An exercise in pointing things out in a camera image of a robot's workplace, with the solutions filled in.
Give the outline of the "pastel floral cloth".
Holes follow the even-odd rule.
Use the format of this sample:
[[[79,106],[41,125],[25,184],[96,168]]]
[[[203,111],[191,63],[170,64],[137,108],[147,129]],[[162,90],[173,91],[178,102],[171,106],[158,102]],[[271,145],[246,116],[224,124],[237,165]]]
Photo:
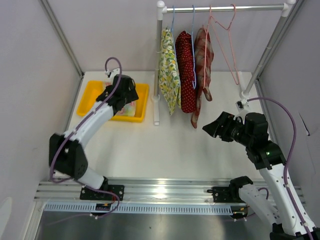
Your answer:
[[[137,100],[126,104],[124,107],[114,107],[113,104],[115,102],[112,100],[112,96],[106,101],[106,103],[109,106],[113,107],[115,115],[117,115],[117,116],[126,116],[126,117],[134,117],[135,116],[136,108],[137,108],[136,107],[136,105],[137,105],[136,101]]]

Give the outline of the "red plaid skirt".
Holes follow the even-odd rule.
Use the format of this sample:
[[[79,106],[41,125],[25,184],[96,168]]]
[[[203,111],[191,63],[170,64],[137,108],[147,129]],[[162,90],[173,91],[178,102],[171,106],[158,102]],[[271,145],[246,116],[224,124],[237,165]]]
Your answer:
[[[191,115],[191,124],[193,128],[198,127],[198,119],[202,107],[202,95],[208,102],[213,100],[211,83],[211,66],[214,60],[214,51],[211,43],[210,33],[204,27],[201,27],[194,41],[195,73],[196,73],[196,108]]]

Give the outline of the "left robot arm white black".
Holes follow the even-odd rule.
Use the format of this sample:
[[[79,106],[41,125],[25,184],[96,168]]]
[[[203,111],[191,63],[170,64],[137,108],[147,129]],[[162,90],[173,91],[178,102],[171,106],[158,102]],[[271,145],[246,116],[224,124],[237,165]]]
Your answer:
[[[53,177],[54,171],[99,193],[108,191],[108,179],[89,167],[86,145],[100,127],[121,111],[125,105],[138,100],[135,81],[127,75],[117,74],[107,85],[82,120],[63,134],[53,134],[49,139],[50,178],[54,183],[62,180]]]

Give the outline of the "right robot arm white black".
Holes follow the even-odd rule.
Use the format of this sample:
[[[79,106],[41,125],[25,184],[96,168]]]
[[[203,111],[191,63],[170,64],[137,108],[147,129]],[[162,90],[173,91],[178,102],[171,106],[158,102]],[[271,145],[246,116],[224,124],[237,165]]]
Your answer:
[[[248,159],[263,177],[272,194],[274,205],[260,196],[247,176],[234,178],[229,189],[232,198],[240,199],[268,226],[271,240],[318,240],[320,229],[309,218],[299,196],[285,173],[286,160],[280,147],[269,140],[268,122],[264,114],[249,112],[244,118],[222,112],[202,128],[223,142],[245,146]]]

